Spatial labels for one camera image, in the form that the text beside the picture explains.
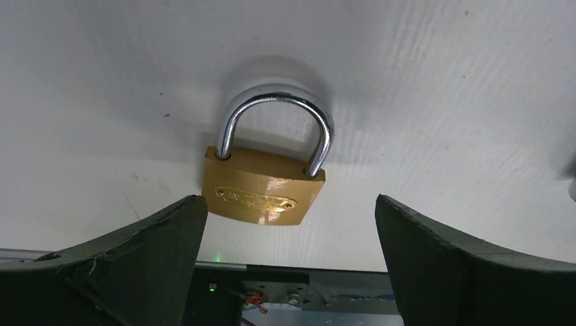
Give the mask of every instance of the padlock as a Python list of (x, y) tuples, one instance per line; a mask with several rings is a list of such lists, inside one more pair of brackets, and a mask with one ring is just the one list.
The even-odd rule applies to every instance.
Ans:
[[(240, 116), (250, 107), (267, 102), (292, 103), (314, 116), (321, 136), (308, 163), (232, 146)], [(267, 84), (240, 93), (228, 105), (216, 146), (206, 149), (202, 195), (208, 210), (249, 223), (300, 224), (326, 180), (321, 167), (333, 139), (332, 117), (308, 91)]]

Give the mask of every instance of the embossed logo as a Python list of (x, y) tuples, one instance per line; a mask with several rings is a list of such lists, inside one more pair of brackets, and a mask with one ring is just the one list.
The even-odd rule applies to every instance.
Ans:
[(297, 205), (297, 202), (290, 198), (257, 194), (225, 185), (214, 187), (214, 193), (227, 203), (259, 211), (282, 213), (294, 209)]

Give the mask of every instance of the padlock body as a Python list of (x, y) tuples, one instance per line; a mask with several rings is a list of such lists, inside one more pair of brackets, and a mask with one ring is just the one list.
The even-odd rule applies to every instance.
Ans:
[(202, 195), (208, 211), (249, 223), (298, 225), (326, 180), (304, 174), (305, 162), (282, 155), (233, 147), (230, 158), (204, 157)]

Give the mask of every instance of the padlock shackle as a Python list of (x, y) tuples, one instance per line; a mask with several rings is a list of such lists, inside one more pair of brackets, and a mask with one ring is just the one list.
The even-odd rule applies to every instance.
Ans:
[(230, 157), (234, 131), (240, 116), (256, 104), (267, 102), (287, 102), (301, 107), (309, 112), (320, 127), (320, 140), (309, 159), (304, 174), (316, 177), (328, 155), (334, 139), (334, 121), (324, 105), (312, 93), (301, 88), (284, 84), (266, 84), (249, 88), (236, 96), (228, 105), (224, 121), (216, 143), (216, 157), (227, 160)]

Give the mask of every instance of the white wall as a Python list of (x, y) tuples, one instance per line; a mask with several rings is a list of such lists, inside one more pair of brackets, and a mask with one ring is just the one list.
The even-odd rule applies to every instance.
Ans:
[[(290, 79), (336, 121), (323, 191), (298, 227), (210, 216), (199, 259), (386, 270), (383, 193), (576, 262), (575, 31), (574, 1), (0, 1), (0, 248), (69, 247), (198, 194), (226, 101)], [(270, 105), (237, 136), (304, 158), (315, 132)]]

